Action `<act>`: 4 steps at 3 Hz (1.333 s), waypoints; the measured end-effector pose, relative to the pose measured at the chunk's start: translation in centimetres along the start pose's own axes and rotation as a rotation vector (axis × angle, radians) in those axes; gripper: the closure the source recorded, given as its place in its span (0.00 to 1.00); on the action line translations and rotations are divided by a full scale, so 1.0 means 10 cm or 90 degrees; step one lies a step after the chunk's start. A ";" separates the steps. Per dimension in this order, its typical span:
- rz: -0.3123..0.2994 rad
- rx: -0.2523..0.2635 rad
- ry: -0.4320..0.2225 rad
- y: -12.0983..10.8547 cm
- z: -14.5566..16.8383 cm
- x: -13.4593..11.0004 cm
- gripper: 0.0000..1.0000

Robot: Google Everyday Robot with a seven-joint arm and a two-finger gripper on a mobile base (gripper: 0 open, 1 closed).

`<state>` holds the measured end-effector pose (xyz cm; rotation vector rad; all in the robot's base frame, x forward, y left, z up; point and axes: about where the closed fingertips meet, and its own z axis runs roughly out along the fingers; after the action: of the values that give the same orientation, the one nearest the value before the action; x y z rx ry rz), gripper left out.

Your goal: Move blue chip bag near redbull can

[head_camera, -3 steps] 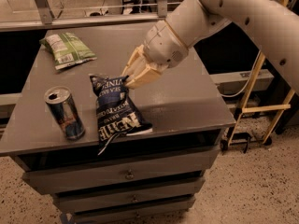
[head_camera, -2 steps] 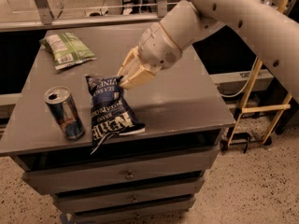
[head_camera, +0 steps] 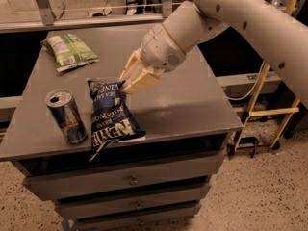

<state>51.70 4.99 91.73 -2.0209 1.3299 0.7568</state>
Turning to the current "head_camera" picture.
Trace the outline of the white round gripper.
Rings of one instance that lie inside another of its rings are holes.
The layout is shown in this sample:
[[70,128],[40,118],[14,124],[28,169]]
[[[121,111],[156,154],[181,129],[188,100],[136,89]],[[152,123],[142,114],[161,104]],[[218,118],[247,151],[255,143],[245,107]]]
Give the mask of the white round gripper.
[[[143,61],[150,66],[143,66]],[[141,49],[129,57],[119,80],[122,91],[133,94],[158,82],[164,72],[171,72],[186,59],[186,53],[162,24],[156,24],[141,42]]]

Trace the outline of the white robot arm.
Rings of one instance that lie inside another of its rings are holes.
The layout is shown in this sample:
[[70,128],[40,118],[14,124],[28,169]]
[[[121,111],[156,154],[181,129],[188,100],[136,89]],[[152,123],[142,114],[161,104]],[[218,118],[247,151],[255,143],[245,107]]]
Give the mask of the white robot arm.
[[157,83],[199,43],[236,30],[308,107],[308,27],[264,0],[183,2],[155,25],[130,56],[119,80],[132,94]]

